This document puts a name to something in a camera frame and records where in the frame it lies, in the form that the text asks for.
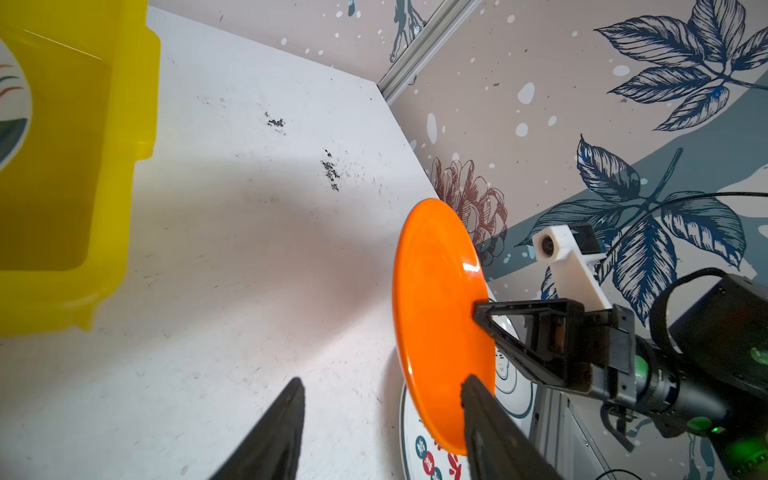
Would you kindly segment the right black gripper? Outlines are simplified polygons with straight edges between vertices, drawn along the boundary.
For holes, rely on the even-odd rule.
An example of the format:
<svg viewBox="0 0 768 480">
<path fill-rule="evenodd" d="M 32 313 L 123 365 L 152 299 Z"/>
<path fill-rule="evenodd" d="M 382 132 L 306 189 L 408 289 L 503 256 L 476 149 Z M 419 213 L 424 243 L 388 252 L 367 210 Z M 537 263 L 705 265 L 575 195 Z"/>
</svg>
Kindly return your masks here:
<svg viewBox="0 0 768 480">
<path fill-rule="evenodd" d="M 521 317 L 520 340 L 497 317 Z M 635 334 L 632 310 L 615 305 L 587 312 L 573 300 L 480 302 L 472 318 L 532 382 L 643 414 L 671 408 L 675 370 L 661 351 Z"/>
</svg>

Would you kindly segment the white plate red characters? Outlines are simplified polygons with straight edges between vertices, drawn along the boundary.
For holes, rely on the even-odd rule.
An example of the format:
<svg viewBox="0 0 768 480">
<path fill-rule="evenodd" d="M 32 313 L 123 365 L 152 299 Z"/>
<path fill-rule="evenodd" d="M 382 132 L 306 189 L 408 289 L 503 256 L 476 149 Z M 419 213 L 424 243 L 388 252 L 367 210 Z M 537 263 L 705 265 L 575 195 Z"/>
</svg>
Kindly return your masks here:
<svg viewBox="0 0 768 480">
<path fill-rule="evenodd" d="M 397 353 L 405 377 L 401 453 L 409 479 L 467 479 L 461 386 L 475 375 L 524 433 L 530 431 L 535 386 L 513 367 L 473 320 L 479 285 L 393 285 Z"/>
</svg>

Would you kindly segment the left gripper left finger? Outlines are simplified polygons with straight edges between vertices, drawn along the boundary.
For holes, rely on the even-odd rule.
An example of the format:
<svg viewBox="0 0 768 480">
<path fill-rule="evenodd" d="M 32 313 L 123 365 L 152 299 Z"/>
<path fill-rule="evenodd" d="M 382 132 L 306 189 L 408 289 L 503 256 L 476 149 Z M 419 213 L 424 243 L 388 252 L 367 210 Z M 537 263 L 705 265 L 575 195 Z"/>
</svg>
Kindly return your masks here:
<svg viewBox="0 0 768 480">
<path fill-rule="evenodd" d="M 211 479 L 295 479 L 304 418 L 305 388 L 294 377 Z"/>
</svg>

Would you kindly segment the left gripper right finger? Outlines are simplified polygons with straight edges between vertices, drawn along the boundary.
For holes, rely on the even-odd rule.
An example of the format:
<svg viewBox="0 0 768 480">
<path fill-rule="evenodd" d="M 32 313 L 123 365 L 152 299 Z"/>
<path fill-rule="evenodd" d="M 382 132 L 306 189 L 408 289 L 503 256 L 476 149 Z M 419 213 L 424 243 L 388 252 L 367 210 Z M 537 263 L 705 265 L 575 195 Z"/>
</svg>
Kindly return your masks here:
<svg viewBox="0 0 768 480">
<path fill-rule="evenodd" d="M 472 479 L 561 479 L 475 375 L 462 383 L 461 405 Z"/>
</svg>

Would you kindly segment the orange plastic plate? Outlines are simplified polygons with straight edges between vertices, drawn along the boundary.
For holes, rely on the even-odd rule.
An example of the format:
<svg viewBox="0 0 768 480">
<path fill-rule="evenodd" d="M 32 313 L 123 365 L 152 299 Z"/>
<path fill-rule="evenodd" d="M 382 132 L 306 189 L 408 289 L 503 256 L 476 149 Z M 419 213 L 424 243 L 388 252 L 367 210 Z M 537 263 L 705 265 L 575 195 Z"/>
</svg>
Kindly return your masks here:
<svg viewBox="0 0 768 480">
<path fill-rule="evenodd" d="M 466 455 L 461 387 L 496 378 L 495 344 L 473 319 L 489 298 L 481 262 L 455 211 L 439 199 L 419 202 L 398 241 L 392 310 L 399 360 L 416 410 L 431 437 Z"/>
</svg>

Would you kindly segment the large green rimmed white plate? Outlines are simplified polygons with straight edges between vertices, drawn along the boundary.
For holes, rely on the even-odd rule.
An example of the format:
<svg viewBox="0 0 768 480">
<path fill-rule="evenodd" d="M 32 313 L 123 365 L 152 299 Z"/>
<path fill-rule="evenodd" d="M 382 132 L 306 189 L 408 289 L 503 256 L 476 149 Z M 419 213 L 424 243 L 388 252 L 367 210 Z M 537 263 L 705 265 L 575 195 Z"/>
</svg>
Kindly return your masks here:
<svg viewBox="0 0 768 480">
<path fill-rule="evenodd" d="M 33 101 L 31 89 L 20 62 L 1 41 L 1 169 L 21 150 L 30 127 Z"/>
</svg>

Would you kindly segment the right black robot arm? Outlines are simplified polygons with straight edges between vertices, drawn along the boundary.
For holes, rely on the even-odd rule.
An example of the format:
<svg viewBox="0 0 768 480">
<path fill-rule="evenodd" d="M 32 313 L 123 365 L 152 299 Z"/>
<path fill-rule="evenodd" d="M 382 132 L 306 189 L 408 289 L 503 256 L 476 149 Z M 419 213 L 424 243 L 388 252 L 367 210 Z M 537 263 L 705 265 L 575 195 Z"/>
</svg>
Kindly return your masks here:
<svg viewBox="0 0 768 480">
<path fill-rule="evenodd" d="M 767 289 L 716 268 L 714 286 L 669 321 L 665 290 L 648 338 L 621 306 L 588 311 L 570 299 L 477 302 L 474 322 L 530 381 L 599 400 L 621 443 L 639 414 L 659 433 L 707 438 L 732 479 L 767 475 Z"/>
</svg>

